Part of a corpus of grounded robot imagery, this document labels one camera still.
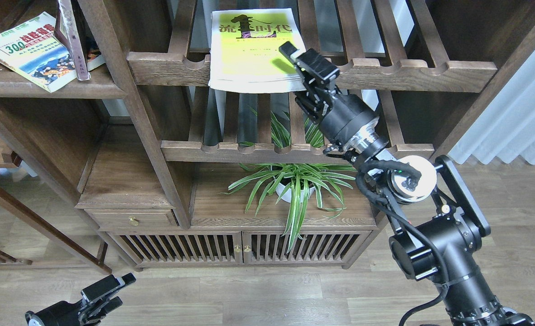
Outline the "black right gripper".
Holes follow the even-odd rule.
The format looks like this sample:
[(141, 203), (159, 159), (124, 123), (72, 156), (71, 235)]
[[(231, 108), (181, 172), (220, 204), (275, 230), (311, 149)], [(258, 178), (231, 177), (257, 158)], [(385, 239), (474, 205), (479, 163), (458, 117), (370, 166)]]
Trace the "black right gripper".
[(285, 42), (279, 52), (302, 77), (306, 91), (296, 91), (296, 103), (331, 142), (329, 150), (380, 150), (375, 132), (379, 117), (354, 94), (343, 94), (336, 80), (339, 68), (314, 49), (301, 52)]

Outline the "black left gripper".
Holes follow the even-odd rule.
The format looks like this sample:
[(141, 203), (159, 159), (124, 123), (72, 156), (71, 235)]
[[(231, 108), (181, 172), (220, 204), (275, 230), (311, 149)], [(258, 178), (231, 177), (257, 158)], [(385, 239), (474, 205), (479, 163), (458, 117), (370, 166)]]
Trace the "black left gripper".
[(60, 301), (38, 313), (27, 311), (25, 320), (29, 326), (97, 326), (108, 313), (123, 304), (115, 295), (134, 282), (133, 273), (106, 276), (82, 289), (80, 301)]

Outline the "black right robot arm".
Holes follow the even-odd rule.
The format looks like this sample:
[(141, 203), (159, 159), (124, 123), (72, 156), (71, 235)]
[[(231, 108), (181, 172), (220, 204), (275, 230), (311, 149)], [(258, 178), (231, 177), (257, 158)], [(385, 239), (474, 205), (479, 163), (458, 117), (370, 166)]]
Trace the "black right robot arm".
[(279, 50), (302, 77), (305, 89), (296, 92), (296, 103), (331, 141), (324, 154), (338, 151), (357, 170), (360, 192), (388, 217), (392, 257), (408, 279), (429, 279), (439, 291), (399, 324), (444, 302), (454, 326), (533, 326), (530, 316), (501, 304), (472, 256), (491, 228), (452, 160), (395, 158), (376, 133), (377, 113), (336, 86), (337, 66), (290, 42)]

